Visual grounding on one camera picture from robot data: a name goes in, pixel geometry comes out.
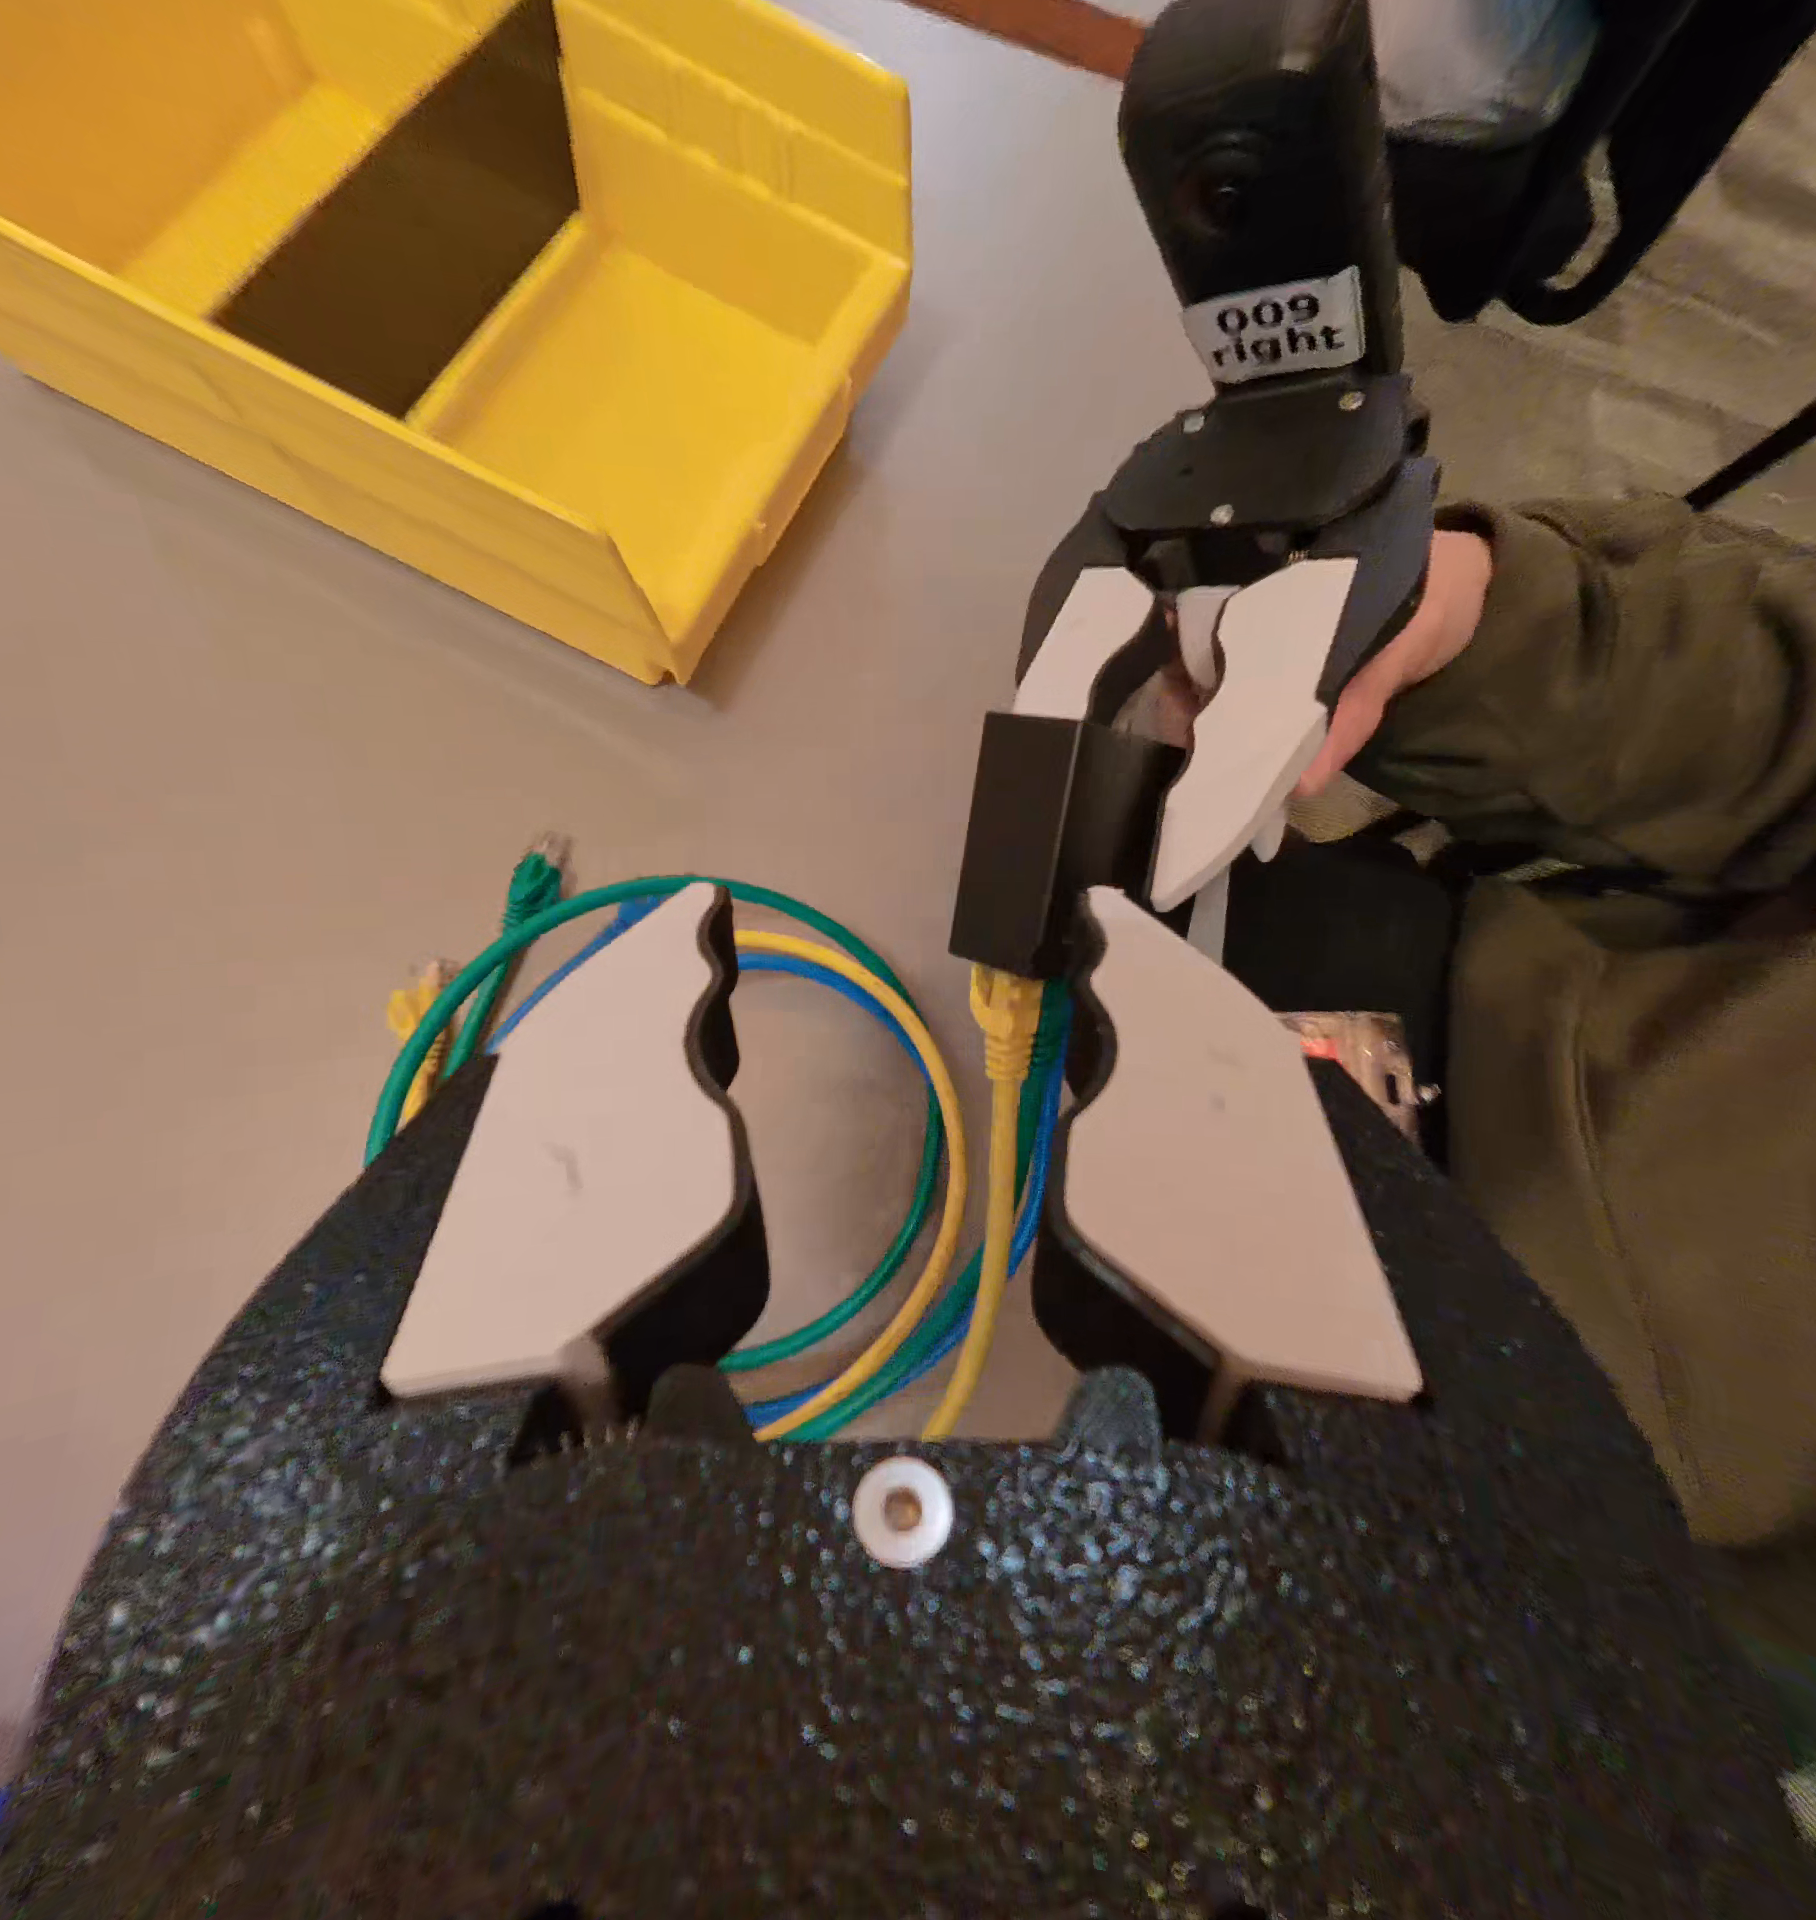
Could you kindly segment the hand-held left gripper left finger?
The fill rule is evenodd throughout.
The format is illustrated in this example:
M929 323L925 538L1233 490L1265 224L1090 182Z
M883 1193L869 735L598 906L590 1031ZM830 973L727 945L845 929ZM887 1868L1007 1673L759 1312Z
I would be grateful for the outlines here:
M773 1273L733 1101L737 985L733 900L698 880L496 1048L383 1360L388 1397L647 1405L753 1332Z

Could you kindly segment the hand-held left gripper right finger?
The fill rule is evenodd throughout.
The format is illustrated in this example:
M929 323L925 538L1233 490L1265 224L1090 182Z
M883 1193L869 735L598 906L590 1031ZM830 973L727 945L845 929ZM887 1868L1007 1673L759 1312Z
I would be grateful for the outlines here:
M1414 1406L1425 1368L1312 1063L1257 994L1113 886L1072 919L1066 1107L1030 1300L1160 1435L1221 1443L1252 1388Z

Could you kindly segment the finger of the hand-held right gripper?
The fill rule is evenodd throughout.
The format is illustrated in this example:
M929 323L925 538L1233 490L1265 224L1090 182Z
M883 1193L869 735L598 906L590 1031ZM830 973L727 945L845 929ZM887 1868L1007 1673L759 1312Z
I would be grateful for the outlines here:
M1329 737L1321 685L1356 570L1352 558L1303 558L1177 601L1183 662L1218 674L1160 805L1153 910L1193 900L1244 852L1274 856L1285 805Z
M1013 712L1119 728L1169 666L1169 613L1126 569L1084 569L1016 677Z

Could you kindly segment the black ethernet port block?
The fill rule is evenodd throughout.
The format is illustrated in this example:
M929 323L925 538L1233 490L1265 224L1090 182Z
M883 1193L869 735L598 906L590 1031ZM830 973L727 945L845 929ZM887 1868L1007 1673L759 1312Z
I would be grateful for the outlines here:
M1146 900L1184 761L1183 749L1097 723L987 715L951 952L1016 979L1061 979L1089 891Z

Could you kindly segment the yellow plastic bin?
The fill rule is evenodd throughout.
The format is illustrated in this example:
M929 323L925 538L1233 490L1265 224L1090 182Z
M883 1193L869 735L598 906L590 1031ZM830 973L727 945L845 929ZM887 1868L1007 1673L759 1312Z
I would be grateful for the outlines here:
M0 354L643 685L892 349L906 85L777 5L552 5L580 208L405 419L217 324L511 3L0 3Z

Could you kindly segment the person's right hand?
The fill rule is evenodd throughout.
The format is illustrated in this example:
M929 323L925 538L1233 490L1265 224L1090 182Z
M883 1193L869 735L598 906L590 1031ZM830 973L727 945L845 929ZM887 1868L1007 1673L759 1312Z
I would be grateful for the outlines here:
M1322 744L1295 787L1295 801L1322 795L1376 737L1388 708L1466 651L1487 608L1492 575L1495 555L1482 535L1435 533L1414 613L1341 690Z

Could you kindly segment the black backpack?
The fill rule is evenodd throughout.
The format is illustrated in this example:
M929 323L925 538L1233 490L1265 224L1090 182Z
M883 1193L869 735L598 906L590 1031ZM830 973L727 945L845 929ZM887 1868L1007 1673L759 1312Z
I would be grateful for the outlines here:
M1675 227L1816 36L1816 3L1550 5L1579 33L1543 108L1390 135L1396 234L1435 315L1566 326Z

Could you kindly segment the black bin divider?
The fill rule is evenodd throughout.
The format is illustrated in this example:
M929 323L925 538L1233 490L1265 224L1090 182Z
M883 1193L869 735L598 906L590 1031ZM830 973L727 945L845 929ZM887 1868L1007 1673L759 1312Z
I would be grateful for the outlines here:
M215 323L403 420L579 210L557 7L521 3Z

